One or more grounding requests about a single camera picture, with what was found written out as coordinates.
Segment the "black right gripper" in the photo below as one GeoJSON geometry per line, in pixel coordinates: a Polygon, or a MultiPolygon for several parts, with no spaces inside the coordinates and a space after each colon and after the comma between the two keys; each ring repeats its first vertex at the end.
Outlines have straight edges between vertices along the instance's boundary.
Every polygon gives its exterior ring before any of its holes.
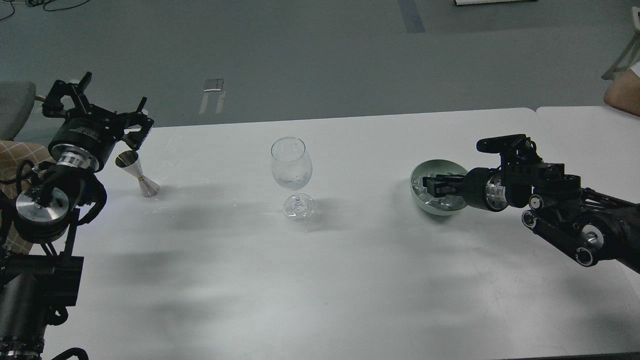
{"type": "Polygon", "coordinates": [[[503,174],[495,168],[475,167],[467,174],[436,174],[422,177],[421,182],[432,198],[462,197],[469,207],[490,212],[509,207],[503,174]]]}

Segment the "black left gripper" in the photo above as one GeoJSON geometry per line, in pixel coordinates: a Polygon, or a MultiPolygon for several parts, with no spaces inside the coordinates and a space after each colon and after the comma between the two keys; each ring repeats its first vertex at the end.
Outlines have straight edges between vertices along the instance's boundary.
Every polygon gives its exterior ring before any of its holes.
{"type": "Polygon", "coordinates": [[[113,112],[90,104],[85,90],[93,77],[87,71],[75,82],[56,80],[42,103],[42,114],[65,119],[48,145],[51,157],[59,165],[90,169],[105,168],[117,142],[139,151],[154,126],[143,96],[133,112],[113,112]],[[71,98],[74,107],[66,109],[62,99],[71,98]]]}

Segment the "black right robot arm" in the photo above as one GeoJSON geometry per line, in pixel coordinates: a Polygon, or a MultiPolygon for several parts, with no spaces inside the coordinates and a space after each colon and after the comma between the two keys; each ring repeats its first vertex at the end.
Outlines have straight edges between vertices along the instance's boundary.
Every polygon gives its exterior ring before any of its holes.
{"type": "Polygon", "coordinates": [[[583,267],[615,260],[634,272],[640,266],[639,205],[582,187],[578,175],[545,162],[525,134],[480,139],[478,152],[498,154],[496,168],[466,174],[421,175],[420,193],[452,196],[472,208],[501,212],[521,208],[522,224],[583,267]]]}

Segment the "person forearm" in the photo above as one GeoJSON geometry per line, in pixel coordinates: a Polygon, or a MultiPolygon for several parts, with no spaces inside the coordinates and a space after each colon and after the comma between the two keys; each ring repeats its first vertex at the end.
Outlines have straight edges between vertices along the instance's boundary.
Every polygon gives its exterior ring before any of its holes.
{"type": "Polygon", "coordinates": [[[613,109],[640,116],[639,63],[614,80],[606,89],[603,102],[613,109]]]}

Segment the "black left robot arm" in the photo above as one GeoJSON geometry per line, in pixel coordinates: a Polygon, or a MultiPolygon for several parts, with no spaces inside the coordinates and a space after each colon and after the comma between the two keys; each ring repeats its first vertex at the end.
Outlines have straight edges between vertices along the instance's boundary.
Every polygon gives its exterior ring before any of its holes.
{"type": "Polygon", "coordinates": [[[77,228],[91,223],[107,202],[97,173],[115,146],[141,148],[154,125],[144,96],[131,112],[92,104],[92,79],[57,80],[40,99],[45,117],[63,119],[48,145],[51,161],[19,163],[16,197],[1,195],[1,358],[39,360],[48,326],[59,326],[78,300],[82,256],[73,255],[77,228]]]}

